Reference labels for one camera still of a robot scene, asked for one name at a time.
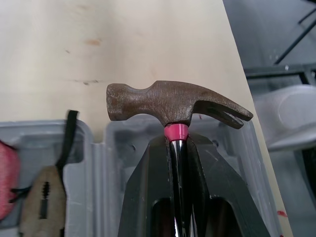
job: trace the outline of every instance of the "pink rubber ring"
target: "pink rubber ring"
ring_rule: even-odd
[[[164,128],[164,135],[168,138],[169,142],[186,140],[188,133],[188,126],[181,123],[171,124]]]

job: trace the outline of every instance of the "red paint spot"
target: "red paint spot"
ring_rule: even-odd
[[[287,214],[284,211],[277,211],[279,216],[287,217]]]

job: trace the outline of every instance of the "white plastic object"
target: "white plastic object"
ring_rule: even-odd
[[[254,98],[269,151],[316,145],[316,87],[295,85]]]

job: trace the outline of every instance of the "gray plastic case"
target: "gray plastic case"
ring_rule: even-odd
[[[59,157],[64,120],[0,123],[0,139],[19,151],[19,187],[32,183],[39,170]],[[193,115],[189,131],[208,137],[218,152],[247,183],[271,234],[281,234],[252,122],[235,130],[207,116]],[[88,126],[78,122],[75,145],[64,168],[67,192],[66,237],[116,237],[126,182],[148,142],[163,134],[160,122],[148,115],[109,123],[105,143],[93,143]],[[0,237],[17,237],[22,201],[0,223]]]

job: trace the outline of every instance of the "wooden board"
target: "wooden board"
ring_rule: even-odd
[[[0,13],[2,121],[62,119],[74,109],[100,141],[108,84],[195,83],[254,114],[276,207],[285,210],[222,0],[10,0]]]

